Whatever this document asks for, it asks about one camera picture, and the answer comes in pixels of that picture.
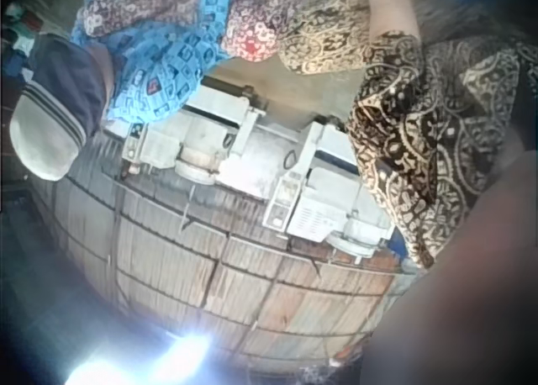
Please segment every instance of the patterned dress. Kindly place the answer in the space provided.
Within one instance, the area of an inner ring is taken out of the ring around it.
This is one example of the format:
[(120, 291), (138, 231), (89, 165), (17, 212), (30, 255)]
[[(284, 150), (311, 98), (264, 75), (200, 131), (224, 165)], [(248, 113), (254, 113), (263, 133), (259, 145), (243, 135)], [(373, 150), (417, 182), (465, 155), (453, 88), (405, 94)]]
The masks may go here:
[(430, 267), (486, 188), (515, 109), (535, 120), (538, 48), (483, 36), (423, 47), (394, 31), (364, 56), (347, 124), (359, 172)]

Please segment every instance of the bright light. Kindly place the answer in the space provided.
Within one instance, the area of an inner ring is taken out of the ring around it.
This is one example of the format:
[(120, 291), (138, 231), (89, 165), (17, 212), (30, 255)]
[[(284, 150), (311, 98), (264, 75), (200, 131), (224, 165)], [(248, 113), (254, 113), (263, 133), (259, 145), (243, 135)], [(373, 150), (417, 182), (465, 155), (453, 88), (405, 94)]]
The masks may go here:
[(188, 336), (178, 340), (157, 362), (151, 376), (152, 382), (184, 381), (199, 369), (208, 349), (209, 340), (202, 336)]
[(66, 385), (134, 385), (135, 382), (118, 368), (104, 361), (82, 364), (70, 376)]

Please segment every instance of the blue patterned fabric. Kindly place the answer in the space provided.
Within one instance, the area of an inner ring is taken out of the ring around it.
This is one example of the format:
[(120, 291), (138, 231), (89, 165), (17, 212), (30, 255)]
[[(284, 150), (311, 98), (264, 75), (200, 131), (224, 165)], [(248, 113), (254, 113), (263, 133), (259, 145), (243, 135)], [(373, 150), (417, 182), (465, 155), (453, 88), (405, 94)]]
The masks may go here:
[(229, 56), (220, 49), (230, 0), (200, 0), (195, 27), (142, 21), (93, 39), (80, 19), (71, 41), (98, 41), (113, 57), (114, 92), (108, 119), (130, 123), (163, 120), (177, 112), (199, 87), (203, 75)]

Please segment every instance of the floor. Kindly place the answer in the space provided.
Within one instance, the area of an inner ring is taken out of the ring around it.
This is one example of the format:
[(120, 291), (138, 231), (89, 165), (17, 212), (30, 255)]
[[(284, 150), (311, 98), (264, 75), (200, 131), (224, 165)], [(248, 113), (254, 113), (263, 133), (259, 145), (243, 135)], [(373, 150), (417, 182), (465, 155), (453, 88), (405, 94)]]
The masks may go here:
[[(47, 29), (68, 32), (82, 0), (24, 0), (46, 18)], [(267, 112), (290, 127), (304, 126), (315, 114), (347, 119), (361, 82), (361, 72), (298, 76), (288, 71), (278, 57), (261, 63), (233, 59), (217, 67), (213, 76), (238, 86), (253, 86), (268, 100)]]

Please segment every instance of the white machine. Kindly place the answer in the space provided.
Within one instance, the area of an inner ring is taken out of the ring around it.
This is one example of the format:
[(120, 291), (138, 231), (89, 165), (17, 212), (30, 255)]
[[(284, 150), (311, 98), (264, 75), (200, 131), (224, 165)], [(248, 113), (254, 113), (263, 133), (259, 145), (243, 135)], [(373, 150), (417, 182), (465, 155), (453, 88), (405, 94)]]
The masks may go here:
[(356, 175), (345, 133), (311, 123), (297, 132), (272, 123), (248, 98), (209, 87), (173, 117), (105, 126), (125, 138), (130, 173), (141, 164), (174, 168), (193, 182), (220, 184), (267, 201), (263, 224), (282, 235), (371, 257), (394, 226)]

